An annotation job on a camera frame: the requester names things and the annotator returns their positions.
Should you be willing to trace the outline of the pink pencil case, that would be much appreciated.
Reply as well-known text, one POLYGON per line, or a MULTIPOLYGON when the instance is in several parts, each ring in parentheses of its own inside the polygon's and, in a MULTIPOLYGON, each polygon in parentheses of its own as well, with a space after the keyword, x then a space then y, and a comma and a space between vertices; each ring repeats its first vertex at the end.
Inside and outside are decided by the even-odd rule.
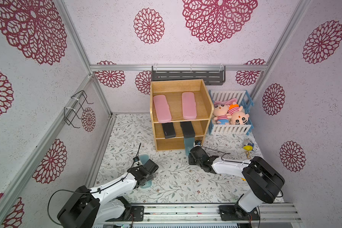
POLYGON ((182 115, 186 120, 193 120, 197 117, 196 100, 193 92, 184 92, 182 99, 182 115))
POLYGON ((165 95, 156 95, 153 97, 156 116, 159 123, 169 123, 172 115, 165 95))

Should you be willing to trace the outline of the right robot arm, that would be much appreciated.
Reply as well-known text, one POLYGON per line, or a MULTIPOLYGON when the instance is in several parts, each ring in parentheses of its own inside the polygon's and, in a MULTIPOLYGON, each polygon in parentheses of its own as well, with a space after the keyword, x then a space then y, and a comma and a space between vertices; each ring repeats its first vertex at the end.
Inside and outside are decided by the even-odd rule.
POLYGON ((262 157, 255 156, 249 161, 225 160, 216 155, 209 156, 205 149, 199 145, 193 147, 189 153, 189 164, 197 165, 206 173, 241 177, 250 187, 232 206, 219 207, 223 221, 260 220, 258 207, 263 203, 272 204, 276 198, 283 197, 285 179, 262 157))

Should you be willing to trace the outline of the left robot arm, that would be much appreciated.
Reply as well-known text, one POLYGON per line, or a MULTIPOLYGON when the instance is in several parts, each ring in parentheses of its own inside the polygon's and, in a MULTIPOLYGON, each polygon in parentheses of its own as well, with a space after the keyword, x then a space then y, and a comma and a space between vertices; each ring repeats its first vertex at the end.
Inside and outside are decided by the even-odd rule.
POLYGON ((106 222, 143 221, 143 206, 133 206, 125 195, 154 178, 159 166, 152 160, 135 162, 126 173, 98 187, 81 186, 59 211, 57 219, 64 228, 91 228, 106 222))

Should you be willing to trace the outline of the wooden three-tier shelf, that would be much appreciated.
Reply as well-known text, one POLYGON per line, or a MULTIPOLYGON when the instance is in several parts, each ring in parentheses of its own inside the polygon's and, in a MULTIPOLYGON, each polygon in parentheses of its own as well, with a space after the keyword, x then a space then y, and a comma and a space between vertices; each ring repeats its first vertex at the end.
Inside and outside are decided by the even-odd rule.
POLYGON ((157 151, 182 150, 185 149, 184 135, 180 123, 187 122, 182 110, 182 94, 185 92, 194 93, 196 118, 190 120, 195 132, 195 140, 204 144, 211 117, 214 111, 213 102, 209 96, 206 85, 202 79, 153 81, 151 82, 150 115, 154 134, 154 144, 157 151), (154 97, 165 96, 167 107, 170 111, 176 136, 165 138, 162 128, 162 121, 158 117, 158 109, 154 105, 154 97))

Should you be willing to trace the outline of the pink striped plush doll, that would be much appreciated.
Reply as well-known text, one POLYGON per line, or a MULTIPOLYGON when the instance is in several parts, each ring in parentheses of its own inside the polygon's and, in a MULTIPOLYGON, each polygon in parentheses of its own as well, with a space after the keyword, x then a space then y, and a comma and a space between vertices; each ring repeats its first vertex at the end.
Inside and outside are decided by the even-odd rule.
POLYGON ((214 104, 213 120, 219 125, 230 124, 230 105, 229 104, 214 104))

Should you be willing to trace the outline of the orange hat plush doll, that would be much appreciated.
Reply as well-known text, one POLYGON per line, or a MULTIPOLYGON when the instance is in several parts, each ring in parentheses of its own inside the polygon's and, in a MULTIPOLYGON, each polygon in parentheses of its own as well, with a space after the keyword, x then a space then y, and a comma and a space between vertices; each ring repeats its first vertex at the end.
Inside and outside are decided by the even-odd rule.
POLYGON ((249 120, 249 114, 246 114, 243 107, 238 104, 232 104, 227 112, 230 124, 245 125, 249 120))

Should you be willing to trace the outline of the blue white toy crib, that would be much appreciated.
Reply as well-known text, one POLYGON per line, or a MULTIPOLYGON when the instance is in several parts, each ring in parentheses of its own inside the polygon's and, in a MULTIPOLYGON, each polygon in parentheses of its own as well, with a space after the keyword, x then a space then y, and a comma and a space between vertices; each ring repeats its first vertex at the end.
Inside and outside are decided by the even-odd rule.
MULTIPOLYGON (((242 91, 209 91, 210 98, 214 104, 238 104, 242 106, 245 113, 250 113, 250 108, 254 105, 249 93, 246 90, 242 91)), ((211 135, 249 135, 253 130, 253 124, 249 117, 248 122, 245 125, 219 125, 213 120, 214 115, 212 114, 211 122, 209 125, 209 134, 211 135)))

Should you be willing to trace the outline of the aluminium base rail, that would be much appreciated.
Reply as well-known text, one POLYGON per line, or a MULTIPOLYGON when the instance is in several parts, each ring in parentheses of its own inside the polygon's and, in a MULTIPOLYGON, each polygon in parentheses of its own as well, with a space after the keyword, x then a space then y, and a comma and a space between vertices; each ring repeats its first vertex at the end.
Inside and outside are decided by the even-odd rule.
POLYGON ((292 203, 262 204, 241 219, 232 215, 233 206, 232 203, 133 204, 134 215, 124 224, 302 223, 292 203))

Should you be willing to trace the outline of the yellow grey keychain toy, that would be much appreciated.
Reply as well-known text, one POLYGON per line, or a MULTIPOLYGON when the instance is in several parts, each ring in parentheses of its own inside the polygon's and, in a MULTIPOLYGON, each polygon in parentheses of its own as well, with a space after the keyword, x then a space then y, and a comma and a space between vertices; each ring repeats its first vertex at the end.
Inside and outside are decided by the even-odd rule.
POLYGON ((245 139, 243 149, 245 150, 246 157, 251 159, 251 152, 254 151, 254 143, 250 139, 245 139))

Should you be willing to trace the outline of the grey wall-mounted rack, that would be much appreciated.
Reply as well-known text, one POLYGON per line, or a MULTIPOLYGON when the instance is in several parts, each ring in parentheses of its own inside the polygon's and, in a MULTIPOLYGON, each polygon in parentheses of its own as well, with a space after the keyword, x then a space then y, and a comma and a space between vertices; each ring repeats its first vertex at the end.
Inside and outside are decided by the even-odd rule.
POLYGON ((216 71, 200 71, 200 70, 157 70, 152 66, 152 81, 175 81, 175 80, 192 80, 202 79, 205 85, 220 86, 226 81, 226 67, 220 66, 216 71))

